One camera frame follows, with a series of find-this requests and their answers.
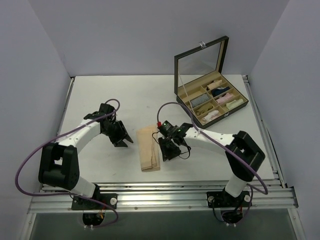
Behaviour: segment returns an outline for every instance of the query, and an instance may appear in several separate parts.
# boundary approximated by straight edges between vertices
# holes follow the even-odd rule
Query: gray wall
[[[0,2],[0,36],[0,238],[14,240],[31,200],[16,190],[16,171],[57,131],[70,78],[27,0]],[[39,162],[22,172],[24,189],[39,188]]]
[[[68,73],[79,76],[173,74],[174,55],[223,35],[223,72],[248,74],[288,0],[29,2]]]
[[[319,0],[290,0],[251,79],[307,239],[320,236],[319,12]]]

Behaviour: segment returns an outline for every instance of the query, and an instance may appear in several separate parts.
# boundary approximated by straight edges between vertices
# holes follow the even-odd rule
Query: rolled sock
[[[222,80],[216,80],[216,81],[210,83],[208,86],[206,86],[206,89],[207,89],[207,90],[215,89],[215,88],[218,87],[220,84],[222,84]]]
[[[227,104],[225,104],[225,106],[231,110],[231,109],[234,109],[236,107],[238,107],[239,105],[241,105],[242,103],[244,102],[243,99],[238,99],[238,100],[233,100],[231,102],[228,102]]]
[[[191,100],[190,103],[191,103],[191,106],[195,108],[196,106],[199,106],[200,104],[203,104],[209,100],[210,100],[210,97],[204,93],[201,96],[198,96],[197,98]]]
[[[205,117],[202,118],[202,121],[204,123],[208,123],[212,121],[213,119],[216,119],[218,117],[219,111],[213,110],[212,112],[209,112]]]
[[[232,99],[234,96],[235,96],[235,95],[233,95],[232,93],[228,93],[228,92],[227,92],[224,96],[218,98],[218,99],[216,100],[216,102],[217,102],[218,104],[223,104],[223,103],[225,103],[226,101],[228,101],[229,99]]]
[[[211,94],[212,94],[212,96],[216,97],[216,96],[218,96],[220,94],[223,94],[224,92],[228,91],[229,89],[230,89],[229,86],[226,86],[224,88],[223,87],[218,87],[216,89],[213,89],[211,91]]]

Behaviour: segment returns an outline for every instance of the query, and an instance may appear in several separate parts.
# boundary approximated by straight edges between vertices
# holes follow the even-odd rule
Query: white table surface
[[[225,77],[248,97],[241,75]],[[128,143],[128,148],[114,147],[107,136],[100,134],[78,156],[80,175],[83,178],[94,183],[229,180],[232,171],[227,157],[196,147],[191,149],[188,159],[161,160],[160,171],[141,172],[136,130],[156,124],[159,107],[176,101],[173,75],[77,76],[61,133],[77,127],[85,115],[97,111],[101,103],[111,98],[120,101],[117,119],[123,121],[134,144]],[[173,104],[162,109],[160,121],[165,120],[179,126],[190,123],[182,108]],[[250,102],[207,130],[225,134],[246,131],[266,152]],[[262,163],[258,174],[264,180],[274,179],[268,158]]]

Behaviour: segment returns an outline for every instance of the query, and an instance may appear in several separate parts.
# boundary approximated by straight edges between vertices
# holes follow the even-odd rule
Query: purple cable
[[[212,141],[214,144],[218,145],[219,147],[223,148],[226,152],[228,152],[229,154],[231,154],[236,160],[238,160],[241,164],[243,164],[258,180],[259,182],[261,183],[261,185],[263,186],[264,188],[264,191],[262,191],[261,189],[255,187],[255,186],[252,186],[251,184],[247,183],[247,185],[253,189],[255,189],[256,191],[264,194],[264,195],[267,195],[268,194],[268,188],[266,186],[266,184],[264,183],[264,181],[262,180],[262,178],[258,175],[258,173],[251,167],[249,166],[244,160],[241,159],[241,157],[239,157],[238,155],[236,155],[233,151],[231,151],[230,149],[228,149],[226,146],[222,145],[220,142],[218,142],[217,140],[213,139],[212,137],[210,137],[209,135],[207,135],[206,133],[202,132],[202,131],[199,131],[199,128],[196,126],[195,122],[194,122],[194,119],[193,119],[193,115],[191,113],[191,111],[184,105],[182,105],[181,103],[178,103],[178,102],[174,102],[174,101],[171,101],[171,102],[167,102],[165,104],[163,104],[157,114],[156,114],[156,120],[157,122],[159,122],[159,113],[160,113],[160,110],[166,106],[166,105],[169,105],[169,104],[177,104],[177,105],[180,105],[184,110],[186,110],[186,112],[189,114],[190,118],[191,118],[191,122],[192,122],[192,125],[193,127],[198,131],[200,132],[200,134],[204,135],[207,139],[209,139],[210,141]]]
[[[58,140],[59,138],[65,137],[65,136],[67,136],[67,135],[69,135],[69,134],[72,134],[72,133],[74,133],[74,132],[77,132],[77,131],[79,131],[80,129],[83,129],[83,128],[86,127],[87,125],[92,124],[92,123],[94,123],[94,122],[96,122],[96,121],[98,121],[98,120],[105,119],[105,118],[107,118],[107,117],[115,114],[115,113],[119,110],[119,108],[120,108],[120,102],[119,102],[117,99],[115,99],[115,98],[111,98],[111,99],[109,99],[108,101],[106,101],[105,103],[108,103],[108,102],[110,102],[110,101],[116,101],[116,102],[118,103],[118,107],[117,107],[113,112],[108,113],[108,114],[103,115],[103,116],[100,116],[100,117],[97,117],[97,118],[89,121],[86,125],[81,125],[81,126],[75,128],[75,129],[71,130],[71,131],[68,131],[68,132],[63,133],[63,134],[58,135],[58,136],[55,136],[54,138],[52,138],[52,139],[50,139],[49,141],[41,144],[41,145],[38,146],[35,150],[33,150],[33,151],[26,157],[26,159],[21,163],[20,167],[19,167],[18,170],[16,171],[15,178],[14,178],[15,187],[16,187],[21,193],[23,193],[24,195],[28,195],[28,196],[31,196],[31,197],[49,197],[49,196],[58,196],[58,195],[75,195],[75,194],[70,193],[70,192],[56,192],[56,193],[34,193],[34,192],[27,192],[27,191],[23,190],[23,189],[20,187],[20,185],[19,185],[19,175],[20,175],[21,170],[23,169],[23,167],[24,167],[24,166],[26,165],[26,163],[29,161],[29,159],[30,159],[36,152],[38,152],[40,149],[42,149],[42,148],[43,148],[44,146],[46,146],[47,144],[49,144],[49,143],[51,143],[51,142],[53,142],[53,141],[56,141],[56,140]],[[107,209],[112,210],[112,211],[115,213],[115,216],[116,216],[116,217],[115,217],[114,220],[112,220],[112,221],[110,221],[110,222],[107,222],[106,224],[103,224],[103,225],[95,226],[95,228],[98,228],[98,227],[100,228],[100,227],[104,227],[104,226],[113,224],[113,223],[115,223],[115,222],[118,220],[119,215],[118,215],[117,211],[116,211],[115,209],[113,209],[112,207],[108,206],[107,204],[105,204],[105,203],[103,203],[103,202],[101,202],[101,201],[98,201],[98,200],[89,198],[89,197],[85,197],[85,196],[77,195],[77,197],[82,198],[82,199],[89,200],[89,201],[94,202],[94,203],[97,203],[97,204],[100,204],[100,205],[106,207]]]

